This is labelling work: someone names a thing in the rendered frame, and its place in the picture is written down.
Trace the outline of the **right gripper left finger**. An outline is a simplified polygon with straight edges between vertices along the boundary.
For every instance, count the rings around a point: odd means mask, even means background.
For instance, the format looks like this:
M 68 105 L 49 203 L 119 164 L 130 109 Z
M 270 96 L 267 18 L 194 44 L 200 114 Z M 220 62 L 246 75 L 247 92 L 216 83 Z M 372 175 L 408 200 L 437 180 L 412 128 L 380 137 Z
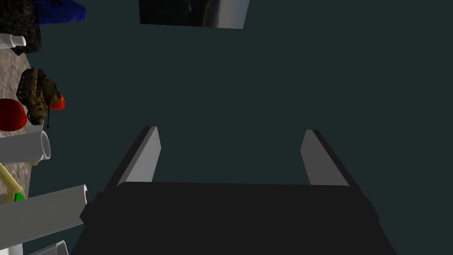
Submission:
M 123 182 L 151 182 L 161 150 L 156 126 L 144 127 L 106 185 L 112 189 Z

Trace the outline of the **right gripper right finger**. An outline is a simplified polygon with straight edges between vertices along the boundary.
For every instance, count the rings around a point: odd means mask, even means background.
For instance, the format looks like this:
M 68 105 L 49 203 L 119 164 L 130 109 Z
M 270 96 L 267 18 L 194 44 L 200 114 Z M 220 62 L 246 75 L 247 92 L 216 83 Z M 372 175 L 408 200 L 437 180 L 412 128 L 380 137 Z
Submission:
M 318 130 L 305 131 L 300 153 L 311 185 L 354 186 L 354 180 Z

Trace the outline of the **orange-red tomato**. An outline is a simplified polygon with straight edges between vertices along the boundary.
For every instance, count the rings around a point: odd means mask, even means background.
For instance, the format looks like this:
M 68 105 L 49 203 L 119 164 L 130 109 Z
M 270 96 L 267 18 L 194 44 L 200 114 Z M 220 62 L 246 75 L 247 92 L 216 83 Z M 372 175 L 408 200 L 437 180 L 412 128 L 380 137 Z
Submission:
M 50 110 L 51 111 L 60 111 L 60 110 L 63 110 L 65 108 L 65 98 L 63 97 L 63 95 L 60 95 L 60 98 L 54 102 L 53 104 L 50 105 Z

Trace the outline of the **white paper towel roll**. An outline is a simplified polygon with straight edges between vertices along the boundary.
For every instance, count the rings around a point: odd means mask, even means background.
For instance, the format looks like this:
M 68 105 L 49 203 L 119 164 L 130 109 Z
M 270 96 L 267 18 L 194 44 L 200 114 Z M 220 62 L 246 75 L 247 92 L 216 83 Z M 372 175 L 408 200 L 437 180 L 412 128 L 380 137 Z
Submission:
M 87 194 L 80 185 L 0 205 L 0 250 L 81 225 Z

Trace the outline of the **white mug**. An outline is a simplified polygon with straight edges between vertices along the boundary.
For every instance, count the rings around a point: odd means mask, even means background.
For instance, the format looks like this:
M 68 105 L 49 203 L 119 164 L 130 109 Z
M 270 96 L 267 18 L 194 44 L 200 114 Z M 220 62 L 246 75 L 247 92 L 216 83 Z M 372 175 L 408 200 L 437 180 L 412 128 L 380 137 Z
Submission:
M 39 162 L 51 157 L 51 148 L 44 131 L 0 138 L 0 163 Z

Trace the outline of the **brown bread loaf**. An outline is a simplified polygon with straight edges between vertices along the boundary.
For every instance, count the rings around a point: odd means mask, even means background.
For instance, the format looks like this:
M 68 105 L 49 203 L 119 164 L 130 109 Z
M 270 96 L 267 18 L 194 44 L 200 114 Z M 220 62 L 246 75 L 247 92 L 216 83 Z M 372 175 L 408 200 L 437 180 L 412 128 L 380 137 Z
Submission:
M 22 72 L 16 97 L 27 108 L 27 119 L 32 125 L 43 125 L 50 114 L 50 105 L 60 95 L 55 80 L 47 78 L 42 69 L 29 68 Z

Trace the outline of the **yellow and green utensil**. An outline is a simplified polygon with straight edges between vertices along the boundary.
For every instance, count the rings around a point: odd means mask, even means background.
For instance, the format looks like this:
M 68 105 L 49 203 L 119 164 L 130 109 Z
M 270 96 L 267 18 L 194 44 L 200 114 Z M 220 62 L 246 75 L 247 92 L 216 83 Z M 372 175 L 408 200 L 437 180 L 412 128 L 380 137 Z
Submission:
M 3 198 L 1 205 L 22 201 L 26 198 L 23 194 L 23 187 L 19 183 L 16 172 L 10 171 L 7 166 L 0 162 L 0 198 Z

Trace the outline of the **red apple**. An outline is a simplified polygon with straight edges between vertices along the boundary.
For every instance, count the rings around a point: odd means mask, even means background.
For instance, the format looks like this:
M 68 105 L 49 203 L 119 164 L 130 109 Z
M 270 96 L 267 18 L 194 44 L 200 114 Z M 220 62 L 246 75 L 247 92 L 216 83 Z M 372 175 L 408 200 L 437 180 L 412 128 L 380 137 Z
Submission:
M 0 99 L 0 131 L 17 131 L 27 123 L 22 105 L 10 98 Z

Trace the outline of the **dark window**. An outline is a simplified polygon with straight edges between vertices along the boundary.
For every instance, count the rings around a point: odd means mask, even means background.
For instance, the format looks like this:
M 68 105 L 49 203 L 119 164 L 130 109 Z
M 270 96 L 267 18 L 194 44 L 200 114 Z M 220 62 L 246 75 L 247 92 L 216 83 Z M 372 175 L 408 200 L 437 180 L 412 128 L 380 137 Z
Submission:
M 250 0 L 138 0 L 141 24 L 243 29 Z

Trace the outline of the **blue box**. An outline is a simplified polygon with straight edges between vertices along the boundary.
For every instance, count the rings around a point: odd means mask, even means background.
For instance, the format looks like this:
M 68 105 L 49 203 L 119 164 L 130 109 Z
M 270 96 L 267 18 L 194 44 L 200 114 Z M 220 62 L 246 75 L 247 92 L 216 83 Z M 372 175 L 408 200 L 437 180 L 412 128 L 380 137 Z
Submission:
M 32 0 L 39 25 L 86 20 L 87 8 L 74 0 Z

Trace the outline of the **white bottle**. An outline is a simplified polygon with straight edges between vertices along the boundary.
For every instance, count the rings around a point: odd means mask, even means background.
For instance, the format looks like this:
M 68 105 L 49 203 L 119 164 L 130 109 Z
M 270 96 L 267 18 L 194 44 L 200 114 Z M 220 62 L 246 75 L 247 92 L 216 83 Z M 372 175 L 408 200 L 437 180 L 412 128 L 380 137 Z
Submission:
M 26 40 L 23 36 L 0 33 L 0 49 L 26 46 L 26 44 Z

